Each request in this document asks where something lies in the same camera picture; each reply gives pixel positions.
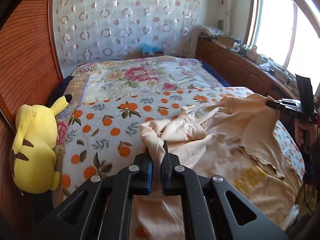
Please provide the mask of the person's right hand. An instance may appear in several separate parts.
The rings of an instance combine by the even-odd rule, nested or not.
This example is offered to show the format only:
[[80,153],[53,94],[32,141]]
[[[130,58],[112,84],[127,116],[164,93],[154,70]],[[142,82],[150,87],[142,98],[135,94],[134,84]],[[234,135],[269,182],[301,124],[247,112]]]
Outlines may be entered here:
[[309,145],[306,148],[310,150],[312,146],[317,142],[319,129],[316,124],[309,122],[301,122],[298,119],[295,120],[295,140],[298,146],[306,146],[306,140],[304,132],[309,132]]

